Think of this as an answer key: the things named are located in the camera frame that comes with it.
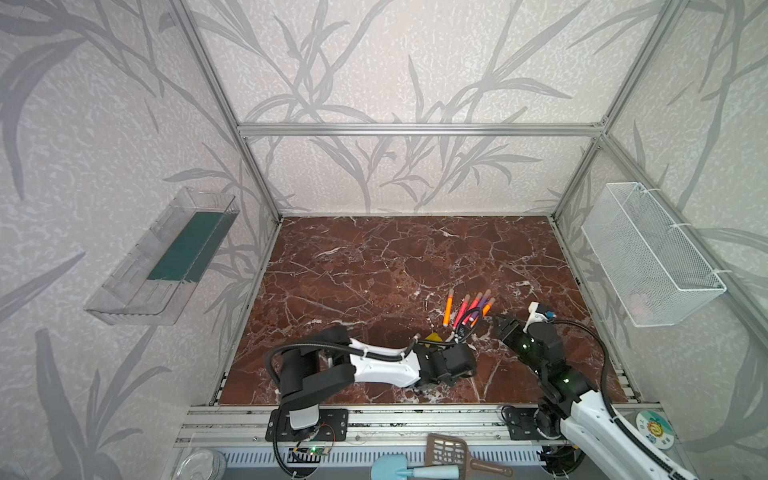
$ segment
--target brown plastic scoop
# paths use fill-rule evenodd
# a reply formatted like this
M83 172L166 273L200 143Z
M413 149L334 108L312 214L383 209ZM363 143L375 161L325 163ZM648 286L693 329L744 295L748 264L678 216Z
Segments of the brown plastic scoop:
M458 465L459 480L472 478L475 472L488 472L511 478L515 473L511 467L483 462L469 454L467 442L447 435L427 435L427 456L425 466Z

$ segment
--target wallpaper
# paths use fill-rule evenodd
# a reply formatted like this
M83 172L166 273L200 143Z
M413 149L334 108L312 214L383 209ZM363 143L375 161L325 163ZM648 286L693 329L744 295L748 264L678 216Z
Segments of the wallpaper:
M598 122L662 4L189 1L241 123ZM587 143L249 140L286 214L549 213Z
M594 122L663 2L191 0L236 116Z
M0 478L156 478L274 224L163 2L0 4ZM175 326L88 297L176 192L240 215Z
M284 137L251 150L286 215L547 214L586 137ZM329 158L327 165L317 158ZM298 159L306 159L300 165Z
M701 478L757 480L768 468L768 356L722 299L676 326L637 328L581 231L608 182L629 181L599 154L558 226L647 402L661 401Z
M768 3L691 2L611 132L768 309Z

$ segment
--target sticker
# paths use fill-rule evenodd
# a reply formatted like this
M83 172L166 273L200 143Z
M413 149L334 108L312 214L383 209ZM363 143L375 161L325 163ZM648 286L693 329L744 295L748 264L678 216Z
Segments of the sticker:
M666 450L674 443L672 425L661 415L651 410L643 410L635 420L637 430L657 449Z

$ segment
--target transparent plastic shelf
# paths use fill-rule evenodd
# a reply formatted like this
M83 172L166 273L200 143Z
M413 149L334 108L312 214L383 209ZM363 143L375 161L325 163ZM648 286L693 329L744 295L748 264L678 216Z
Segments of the transparent plastic shelf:
M85 310L110 325L173 325L239 212L234 195L182 188Z

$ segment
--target brown marble floor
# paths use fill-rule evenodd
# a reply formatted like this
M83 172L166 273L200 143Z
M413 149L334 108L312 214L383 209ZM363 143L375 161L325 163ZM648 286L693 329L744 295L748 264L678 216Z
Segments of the brown marble floor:
M545 217L305 217L286 219L253 305L220 402L274 404L264 370L274 346L341 323L349 336L401 348L414 333L443 338L450 287L463 296L491 289L491 314L528 317L537 300L562 319L594 328ZM326 403L536 402L536 378L500 341L490 322L471 341L478 375L452 388L413 392L355 384ZM598 384L600 347L585 332L558 327L568 360ZM626 401L611 371L611 397Z

